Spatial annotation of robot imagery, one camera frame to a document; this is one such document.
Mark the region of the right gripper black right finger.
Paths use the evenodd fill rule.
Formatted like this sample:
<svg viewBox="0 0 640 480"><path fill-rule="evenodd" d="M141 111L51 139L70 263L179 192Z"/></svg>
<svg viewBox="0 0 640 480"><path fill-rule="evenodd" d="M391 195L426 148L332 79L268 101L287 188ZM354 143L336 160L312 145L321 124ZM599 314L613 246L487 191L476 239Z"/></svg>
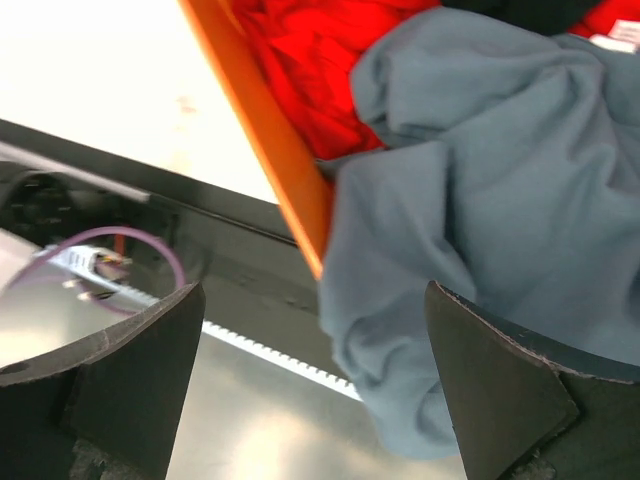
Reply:
<svg viewBox="0 0 640 480"><path fill-rule="evenodd" d="M436 282L425 318L468 478L638 478L638 367L496 317Z"/></svg>

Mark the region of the grey-blue t-shirt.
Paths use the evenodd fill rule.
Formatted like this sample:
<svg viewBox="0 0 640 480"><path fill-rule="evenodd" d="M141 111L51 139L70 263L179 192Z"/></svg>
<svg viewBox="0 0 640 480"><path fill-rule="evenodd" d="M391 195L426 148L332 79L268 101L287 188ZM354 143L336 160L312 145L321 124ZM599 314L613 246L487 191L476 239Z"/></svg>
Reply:
<svg viewBox="0 0 640 480"><path fill-rule="evenodd" d="M320 324L383 444L457 453L431 281L590 353L639 360L639 59L439 7L351 75L384 149L348 160Z"/></svg>

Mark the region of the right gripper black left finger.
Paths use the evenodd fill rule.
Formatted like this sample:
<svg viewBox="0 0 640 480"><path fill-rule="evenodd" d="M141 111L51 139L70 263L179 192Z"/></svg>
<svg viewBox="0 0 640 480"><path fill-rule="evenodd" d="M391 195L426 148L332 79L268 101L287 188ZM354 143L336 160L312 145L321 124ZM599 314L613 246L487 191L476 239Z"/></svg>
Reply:
<svg viewBox="0 0 640 480"><path fill-rule="evenodd" d="M163 479L206 299L189 284L154 305L1 369L4 479Z"/></svg>

